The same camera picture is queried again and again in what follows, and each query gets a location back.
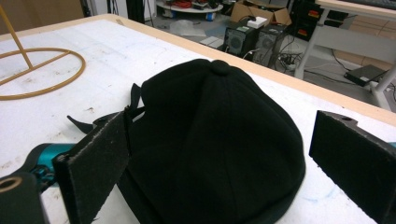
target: table surface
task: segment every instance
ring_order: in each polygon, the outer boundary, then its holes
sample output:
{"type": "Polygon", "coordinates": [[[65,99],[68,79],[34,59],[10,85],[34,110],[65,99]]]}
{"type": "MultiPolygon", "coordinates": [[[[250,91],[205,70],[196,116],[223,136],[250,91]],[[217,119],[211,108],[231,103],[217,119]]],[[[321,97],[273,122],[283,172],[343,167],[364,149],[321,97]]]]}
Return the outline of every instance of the table surface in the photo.
{"type": "Polygon", "coordinates": [[[321,7],[329,9],[338,9],[349,13],[377,17],[379,19],[384,19],[387,21],[396,21],[396,10],[380,7],[370,7],[360,4],[343,2],[340,0],[316,0],[316,3],[321,7]]]}
{"type": "MultiPolygon", "coordinates": [[[[19,168],[29,151],[46,142],[76,143],[84,134],[66,115],[91,122],[120,111],[129,104],[133,83],[141,85],[163,69],[196,58],[221,59],[249,73],[262,90],[294,119],[304,139],[307,172],[288,213],[278,223],[374,223],[309,158],[308,150],[318,110],[351,117],[369,133],[396,142],[396,115],[336,92],[288,77],[187,39],[155,30],[115,15],[102,15],[18,32],[25,48],[71,49],[87,61],[84,73],[73,83],[51,93],[17,101],[0,102],[0,176],[19,168]]],[[[17,49],[10,35],[0,36],[0,52],[17,49]]],[[[33,63],[41,56],[30,55],[33,63]]],[[[0,77],[23,66],[22,58],[0,61],[0,77]]],[[[56,67],[65,74],[71,67],[56,67]]],[[[53,72],[38,71],[12,82],[7,91],[26,90],[40,77],[53,72]]],[[[52,223],[65,223],[67,216],[58,189],[42,195],[52,223]]],[[[98,214],[95,223],[138,223],[117,188],[98,214]]]]}

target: black knit cap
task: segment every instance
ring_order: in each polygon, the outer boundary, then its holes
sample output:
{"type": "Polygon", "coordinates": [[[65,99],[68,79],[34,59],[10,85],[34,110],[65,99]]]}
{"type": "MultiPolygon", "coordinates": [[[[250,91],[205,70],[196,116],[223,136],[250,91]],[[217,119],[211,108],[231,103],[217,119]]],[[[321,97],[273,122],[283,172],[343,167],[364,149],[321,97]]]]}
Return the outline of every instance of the black knit cap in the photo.
{"type": "Polygon", "coordinates": [[[143,83],[130,129],[141,223],[274,223],[305,173],[299,130],[253,79],[198,59],[143,83]]]}

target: desk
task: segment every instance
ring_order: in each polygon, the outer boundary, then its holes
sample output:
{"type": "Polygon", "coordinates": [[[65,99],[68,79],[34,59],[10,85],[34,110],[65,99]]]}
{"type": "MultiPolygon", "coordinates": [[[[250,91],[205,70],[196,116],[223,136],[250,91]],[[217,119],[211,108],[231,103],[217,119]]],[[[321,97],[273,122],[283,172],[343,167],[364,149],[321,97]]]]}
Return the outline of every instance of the desk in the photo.
{"type": "MultiPolygon", "coordinates": [[[[289,211],[278,223],[374,223],[318,168],[308,150],[319,109],[349,116],[387,142],[396,142],[395,114],[115,15],[60,23],[18,35],[25,48],[76,51],[87,61],[87,68],[75,82],[57,91],[0,102],[0,176],[19,168],[29,151],[41,143],[79,141],[84,134],[66,115],[92,122],[128,105],[133,83],[141,85],[163,69],[192,59],[221,59],[248,72],[290,114],[304,139],[306,176],[289,211]]],[[[10,35],[0,36],[1,52],[16,48],[10,35]]],[[[5,69],[0,62],[0,77],[5,69]]],[[[23,87],[25,79],[12,82],[13,87],[23,87]]],[[[48,189],[42,198],[51,223],[67,223],[60,191],[48,189]]],[[[94,223],[138,223],[117,187],[97,218],[94,223]]]]}
{"type": "Polygon", "coordinates": [[[330,49],[340,49],[343,51],[376,58],[381,61],[393,63],[392,68],[384,75],[378,85],[371,83],[371,93],[375,97],[376,103],[387,110],[390,110],[384,90],[389,83],[396,78],[396,41],[384,37],[364,35],[357,32],[325,26],[324,22],[330,10],[350,13],[352,15],[362,15],[374,17],[386,21],[396,21],[396,11],[379,7],[367,7],[359,4],[342,2],[337,0],[317,0],[317,4],[324,9],[318,21],[315,32],[308,43],[304,56],[297,66],[294,76],[300,79],[304,77],[304,67],[312,48],[315,45],[330,49]]]}

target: teal clamp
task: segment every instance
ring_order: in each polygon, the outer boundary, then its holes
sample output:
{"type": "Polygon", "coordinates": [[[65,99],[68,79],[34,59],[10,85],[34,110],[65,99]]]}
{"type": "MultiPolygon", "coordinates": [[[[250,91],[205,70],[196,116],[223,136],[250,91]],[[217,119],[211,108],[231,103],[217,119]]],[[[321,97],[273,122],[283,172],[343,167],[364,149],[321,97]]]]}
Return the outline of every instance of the teal clamp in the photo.
{"type": "Polygon", "coordinates": [[[52,159],[57,155],[70,150],[75,144],[50,144],[40,153],[35,167],[30,171],[35,175],[41,191],[56,183],[55,170],[53,169],[52,159]]]}

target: computer tower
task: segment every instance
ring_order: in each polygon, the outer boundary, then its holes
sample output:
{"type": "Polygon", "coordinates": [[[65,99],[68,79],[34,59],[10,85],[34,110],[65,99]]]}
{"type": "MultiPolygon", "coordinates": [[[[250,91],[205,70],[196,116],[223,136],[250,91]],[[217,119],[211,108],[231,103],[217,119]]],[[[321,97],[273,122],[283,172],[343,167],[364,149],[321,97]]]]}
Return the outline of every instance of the computer tower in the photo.
{"type": "Polygon", "coordinates": [[[253,55],[253,62],[266,67],[273,67],[280,51],[282,41],[287,34],[285,25],[264,26],[259,34],[256,43],[256,50],[253,55]]]}
{"type": "Polygon", "coordinates": [[[244,58],[255,49],[260,30],[246,26],[246,22],[231,22],[224,36],[223,51],[244,58]]]}

